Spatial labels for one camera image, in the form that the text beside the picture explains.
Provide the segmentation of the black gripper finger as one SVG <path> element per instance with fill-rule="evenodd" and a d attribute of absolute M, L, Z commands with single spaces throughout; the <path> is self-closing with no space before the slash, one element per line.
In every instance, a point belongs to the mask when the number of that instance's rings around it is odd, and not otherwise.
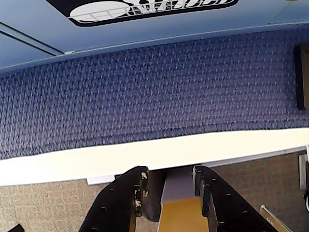
<path fill-rule="evenodd" d="M 133 232 L 136 218 L 158 222 L 165 183 L 164 171 L 134 167 L 118 176 L 95 198 L 85 219 L 85 232 Z"/>
<path fill-rule="evenodd" d="M 194 193 L 201 200 L 204 217 L 209 216 L 210 205 L 213 205 L 218 232 L 276 231 L 248 201 L 209 167 L 194 166 Z"/>

